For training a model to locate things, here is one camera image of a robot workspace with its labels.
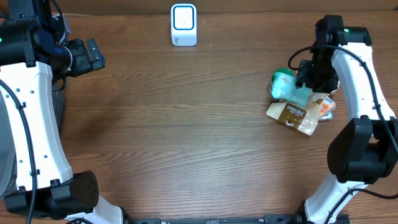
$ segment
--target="green lid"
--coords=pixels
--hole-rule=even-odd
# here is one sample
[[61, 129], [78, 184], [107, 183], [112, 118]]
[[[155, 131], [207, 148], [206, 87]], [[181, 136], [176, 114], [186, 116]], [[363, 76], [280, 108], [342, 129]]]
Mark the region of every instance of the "green lid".
[[293, 77], [294, 77], [294, 74], [293, 74], [292, 71], [290, 71], [290, 69], [288, 69], [288, 68], [280, 68], [280, 69], [278, 69], [278, 70], [276, 70], [276, 71], [274, 72], [274, 74], [273, 74], [273, 76], [272, 76], [272, 82], [274, 82], [274, 81], [275, 81], [275, 78], [278, 77], [278, 75], [279, 75], [278, 73], [284, 73], [284, 74], [286, 74], [286, 75], [290, 75], [290, 76], [293, 76]]

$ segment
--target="wooden tabletop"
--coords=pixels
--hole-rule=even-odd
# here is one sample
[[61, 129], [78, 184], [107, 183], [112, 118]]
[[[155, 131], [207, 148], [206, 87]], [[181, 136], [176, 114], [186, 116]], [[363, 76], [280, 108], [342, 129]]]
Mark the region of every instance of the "wooden tabletop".
[[[398, 13], [328, 14], [369, 29], [384, 96], [398, 113]], [[266, 116], [267, 84], [313, 44], [324, 15], [198, 15], [196, 47], [172, 46], [165, 15], [70, 17], [70, 38], [94, 37], [107, 63], [68, 79], [62, 144], [73, 171], [92, 170], [100, 194], [135, 218], [294, 212], [328, 173], [328, 145], [347, 122], [343, 92], [335, 118], [307, 137]], [[301, 58], [310, 55], [294, 65]], [[369, 189], [395, 194], [398, 171]], [[344, 211], [353, 223], [397, 223], [397, 205], [359, 193]], [[23, 222], [1, 202], [0, 223]]]

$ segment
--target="crumpled packaging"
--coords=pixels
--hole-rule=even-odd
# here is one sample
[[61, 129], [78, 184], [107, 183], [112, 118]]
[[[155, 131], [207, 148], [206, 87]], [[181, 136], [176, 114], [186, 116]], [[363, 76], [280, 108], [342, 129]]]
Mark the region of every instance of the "crumpled packaging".
[[310, 136], [318, 125], [322, 105], [328, 95], [327, 93], [313, 93], [305, 107], [299, 107], [289, 101], [273, 103], [267, 115]]

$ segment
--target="wooden table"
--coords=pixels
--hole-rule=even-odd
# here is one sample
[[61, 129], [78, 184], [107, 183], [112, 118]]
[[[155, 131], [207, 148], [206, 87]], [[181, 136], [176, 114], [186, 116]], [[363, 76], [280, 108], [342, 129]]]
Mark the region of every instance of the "wooden table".
[[[369, 29], [376, 72], [398, 112], [398, 13], [329, 12]], [[62, 133], [74, 172], [92, 170], [100, 194], [132, 217], [250, 217], [292, 213], [328, 173], [335, 119], [310, 138], [266, 116], [267, 84], [312, 45], [324, 12], [198, 15], [198, 45], [173, 47], [168, 15], [70, 17], [72, 38], [95, 37], [106, 69], [69, 78]], [[398, 171], [371, 190], [398, 191]], [[398, 201], [359, 193], [353, 223], [397, 223]], [[24, 218], [0, 205], [0, 223]], [[34, 223], [65, 223], [47, 220]]]

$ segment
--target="brown label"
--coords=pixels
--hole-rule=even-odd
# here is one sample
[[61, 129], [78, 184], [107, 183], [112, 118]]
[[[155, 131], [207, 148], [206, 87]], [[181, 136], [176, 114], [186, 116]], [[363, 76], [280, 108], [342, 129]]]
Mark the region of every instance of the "brown label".
[[297, 129], [306, 114], [306, 110], [287, 103], [279, 115], [278, 121]]

